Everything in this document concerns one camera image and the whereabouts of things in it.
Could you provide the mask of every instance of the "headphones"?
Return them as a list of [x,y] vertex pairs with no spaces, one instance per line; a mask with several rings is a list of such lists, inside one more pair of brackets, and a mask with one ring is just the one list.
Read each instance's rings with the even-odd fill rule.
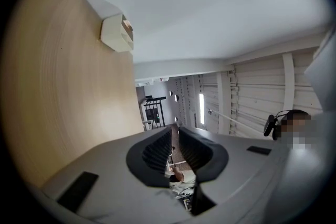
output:
[[[285,112],[288,111],[285,114],[279,115],[279,113],[281,112]],[[281,137],[281,124],[276,125],[276,123],[278,123],[278,118],[283,117],[282,120],[287,120],[287,119],[292,119],[294,114],[304,114],[304,115],[308,115],[307,112],[303,111],[303,110],[298,110],[298,109],[293,109],[293,110],[282,110],[280,112],[278,112],[278,114],[276,116],[270,115],[268,116],[267,122],[265,124],[264,127],[264,136],[269,136],[269,134],[271,133],[272,129],[274,129],[273,133],[272,133],[272,138],[273,140],[276,140],[278,137]]]

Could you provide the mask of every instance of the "fluorescent light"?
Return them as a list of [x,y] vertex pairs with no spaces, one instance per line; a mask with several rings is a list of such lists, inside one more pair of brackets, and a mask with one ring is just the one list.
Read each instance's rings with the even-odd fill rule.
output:
[[202,93],[200,93],[199,95],[199,107],[200,107],[199,120],[201,124],[204,124],[204,95]]

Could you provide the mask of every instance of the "light wood surface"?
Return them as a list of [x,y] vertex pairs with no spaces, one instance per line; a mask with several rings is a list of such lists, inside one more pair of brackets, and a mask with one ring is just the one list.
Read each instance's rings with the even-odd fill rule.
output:
[[12,16],[1,113],[18,170],[36,186],[90,148],[143,131],[132,55],[100,42],[100,27],[86,0],[20,0]]

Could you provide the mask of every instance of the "person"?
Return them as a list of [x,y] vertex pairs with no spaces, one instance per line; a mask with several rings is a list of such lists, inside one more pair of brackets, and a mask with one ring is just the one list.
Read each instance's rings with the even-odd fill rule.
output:
[[169,178],[170,187],[176,198],[183,198],[194,193],[196,175],[192,170],[180,171],[178,167],[173,167],[171,171],[166,172],[165,176]]

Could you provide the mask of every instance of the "person's arm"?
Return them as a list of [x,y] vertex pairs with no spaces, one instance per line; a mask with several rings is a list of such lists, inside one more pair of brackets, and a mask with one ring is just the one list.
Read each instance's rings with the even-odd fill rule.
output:
[[175,174],[177,180],[183,182],[184,176],[183,176],[183,174],[181,173],[181,171],[177,167],[173,168],[173,173]]

